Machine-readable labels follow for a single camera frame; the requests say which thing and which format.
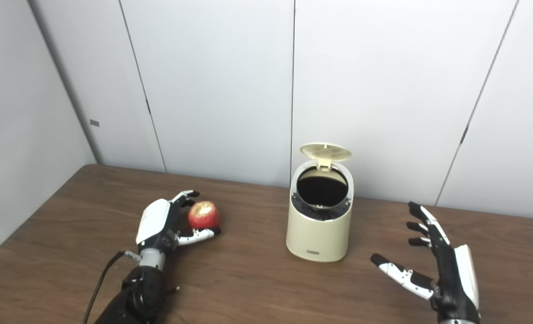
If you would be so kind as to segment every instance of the white wall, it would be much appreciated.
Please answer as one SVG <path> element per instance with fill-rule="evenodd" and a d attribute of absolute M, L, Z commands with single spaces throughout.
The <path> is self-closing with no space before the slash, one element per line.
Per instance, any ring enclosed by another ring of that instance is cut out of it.
<path fill-rule="evenodd" d="M 28 3 L 0 0 L 0 244 L 94 162 Z"/>
<path fill-rule="evenodd" d="M 122 4 L 168 172 L 288 186 L 293 1 Z"/>
<path fill-rule="evenodd" d="M 352 151 L 355 195 L 434 204 L 515 0 L 297 0 L 293 169 Z"/>
<path fill-rule="evenodd" d="M 438 205 L 533 217 L 533 0 L 517 6 Z"/>
<path fill-rule="evenodd" d="M 118 1 L 30 3 L 99 162 L 164 172 Z"/>

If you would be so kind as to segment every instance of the robotic hand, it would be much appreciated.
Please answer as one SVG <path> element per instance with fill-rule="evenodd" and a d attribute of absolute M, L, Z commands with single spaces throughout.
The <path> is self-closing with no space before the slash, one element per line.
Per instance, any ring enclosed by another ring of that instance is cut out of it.
<path fill-rule="evenodd" d="M 180 210 L 191 207 L 198 197 L 194 190 L 182 191 L 170 201 L 158 199 L 143 212 L 136 236 L 139 254 L 131 251 L 119 252 L 106 266 L 88 306 L 83 324 L 88 320 L 92 302 L 108 268 L 120 258 L 128 256 L 138 262 L 122 281 L 121 291 L 112 299 L 96 320 L 96 324 L 150 324 L 156 320 L 164 299 L 166 281 L 163 266 L 166 257 L 178 246 L 193 244 L 217 236 L 220 227 L 195 229 L 192 234 L 182 235 L 178 231 Z"/>
<path fill-rule="evenodd" d="M 406 270 L 380 254 L 373 254 L 371 261 L 404 288 L 429 299 L 439 324 L 480 324 L 479 289 L 469 247 L 452 248 L 441 225 L 425 207 L 413 202 L 408 206 L 411 215 L 422 224 L 407 222 L 407 227 L 426 236 L 410 238 L 408 242 L 411 246 L 431 249 L 437 259 L 438 281 L 435 283 L 426 275 Z"/>

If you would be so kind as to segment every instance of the brown table surface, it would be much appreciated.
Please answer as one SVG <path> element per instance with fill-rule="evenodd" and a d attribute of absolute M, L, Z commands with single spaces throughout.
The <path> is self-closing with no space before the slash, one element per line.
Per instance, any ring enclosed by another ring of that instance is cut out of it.
<path fill-rule="evenodd" d="M 79 323 L 106 262 L 136 249 L 143 209 L 183 189 L 216 203 L 223 233 L 181 247 L 167 261 L 167 278 L 181 289 L 167 300 L 160 323 L 436 322 L 426 300 L 369 261 L 380 252 L 437 277 L 431 252 L 407 244 L 416 235 L 405 226 L 413 220 L 406 203 L 355 199 L 346 257 L 316 263 L 285 246 L 287 189 L 91 165 L 0 247 L 0 323 Z M 470 245 L 482 323 L 533 323 L 533 219 L 429 210 L 454 246 Z M 90 323 L 134 266 L 123 258 L 111 268 Z"/>

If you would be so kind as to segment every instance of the apple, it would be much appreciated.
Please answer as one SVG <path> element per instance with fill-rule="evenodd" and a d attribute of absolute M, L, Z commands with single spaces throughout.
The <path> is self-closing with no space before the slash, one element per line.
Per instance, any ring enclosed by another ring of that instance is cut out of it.
<path fill-rule="evenodd" d="M 194 230 L 219 226 L 219 211 L 211 201 L 199 201 L 189 211 L 189 224 Z"/>

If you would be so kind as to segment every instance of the trash can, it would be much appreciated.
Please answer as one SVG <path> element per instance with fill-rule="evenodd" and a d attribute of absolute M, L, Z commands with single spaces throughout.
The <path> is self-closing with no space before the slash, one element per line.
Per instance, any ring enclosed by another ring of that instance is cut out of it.
<path fill-rule="evenodd" d="M 301 152 L 311 160 L 291 180 L 287 248 L 310 261 L 341 260 L 347 254 L 354 188 L 351 172 L 338 162 L 351 152 L 328 143 L 306 144 Z"/>

